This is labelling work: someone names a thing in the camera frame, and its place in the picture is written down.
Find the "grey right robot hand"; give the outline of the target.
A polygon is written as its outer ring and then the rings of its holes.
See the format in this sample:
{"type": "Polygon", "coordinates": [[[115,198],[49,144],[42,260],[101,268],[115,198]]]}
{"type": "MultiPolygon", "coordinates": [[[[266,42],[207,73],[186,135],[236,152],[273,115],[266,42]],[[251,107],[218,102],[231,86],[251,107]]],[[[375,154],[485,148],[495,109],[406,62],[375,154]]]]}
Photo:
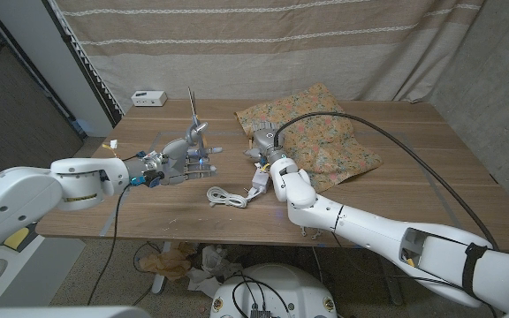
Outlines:
{"type": "Polygon", "coordinates": [[[250,149],[244,151],[244,155],[257,160],[261,165],[269,163],[272,165],[275,161],[286,158],[284,149],[274,145],[274,139],[277,133],[277,125],[271,122],[261,122],[252,125],[252,136],[250,149]]]}

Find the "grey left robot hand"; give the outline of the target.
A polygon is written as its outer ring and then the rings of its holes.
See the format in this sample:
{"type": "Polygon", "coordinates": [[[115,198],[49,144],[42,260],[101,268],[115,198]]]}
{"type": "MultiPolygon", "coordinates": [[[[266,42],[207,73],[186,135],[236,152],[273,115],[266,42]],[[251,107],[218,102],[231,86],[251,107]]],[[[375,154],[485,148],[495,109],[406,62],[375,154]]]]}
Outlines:
{"type": "Polygon", "coordinates": [[[215,176],[217,168],[209,163],[209,155],[223,149],[205,147],[203,133],[207,126],[207,122],[194,120],[183,138],[169,142],[160,152],[151,151],[125,161],[130,184],[149,188],[174,186],[190,179],[215,176]]]}

